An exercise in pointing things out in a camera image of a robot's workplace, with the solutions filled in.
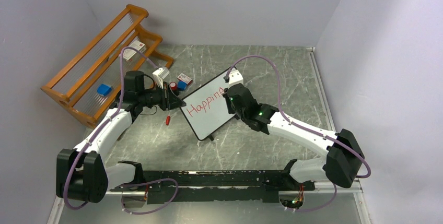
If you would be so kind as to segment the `red marker cap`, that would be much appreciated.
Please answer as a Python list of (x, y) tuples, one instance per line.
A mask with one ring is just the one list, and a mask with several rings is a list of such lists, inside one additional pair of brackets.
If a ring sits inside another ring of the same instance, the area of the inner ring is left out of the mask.
[(170, 120), (171, 120), (171, 116), (167, 116), (167, 118), (165, 120), (165, 124), (169, 125), (170, 124)]

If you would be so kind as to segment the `black framed whiteboard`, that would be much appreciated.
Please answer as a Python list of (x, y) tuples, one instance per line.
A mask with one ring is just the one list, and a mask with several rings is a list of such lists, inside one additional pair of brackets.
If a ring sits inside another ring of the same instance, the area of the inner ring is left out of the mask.
[(223, 97), (228, 87), (225, 75), (223, 71), (182, 99), (185, 106), (180, 111), (198, 140), (213, 139), (212, 134), (235, 117)]

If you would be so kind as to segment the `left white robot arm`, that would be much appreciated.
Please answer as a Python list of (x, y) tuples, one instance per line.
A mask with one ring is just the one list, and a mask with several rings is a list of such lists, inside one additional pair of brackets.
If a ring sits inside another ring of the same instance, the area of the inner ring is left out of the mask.
[(135, 161), (120, 161), (105, 167), (104, 158), (118, 138), (134, 123), (144, 108), (163, 111), (185, 106), (164, 79), (166, 67), (156, 69), (150, 76), (154, 87), (146, 89), (147, 75), (139, 70), (129, 71), (123, 78), (123, 88), (117, 93), (105, 117), (97, 127), (72, 149), (62, 149), (56, 158), (56, 195), (67, 201), (98, 203), (106, 191), (127, 186), (136, 191), (145, 180), (142, 165)]

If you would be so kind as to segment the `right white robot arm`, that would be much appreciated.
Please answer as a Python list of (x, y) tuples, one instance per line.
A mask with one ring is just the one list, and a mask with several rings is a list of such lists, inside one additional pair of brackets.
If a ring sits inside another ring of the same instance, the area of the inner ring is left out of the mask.
[(315, 180), (329, 180), (343, 188), (352, 186), (364, 154), (351, 131), (327, 131), (294, 119), (274, 106), (258, 103), (242, 84), (226, 88), (223, 97), (228, 112), (253, 131), (286, 138), (318, 155), (315, 159), (289, 162), (282, 175), (282, 184), (287, 189), (293, 190), (301, 183)]

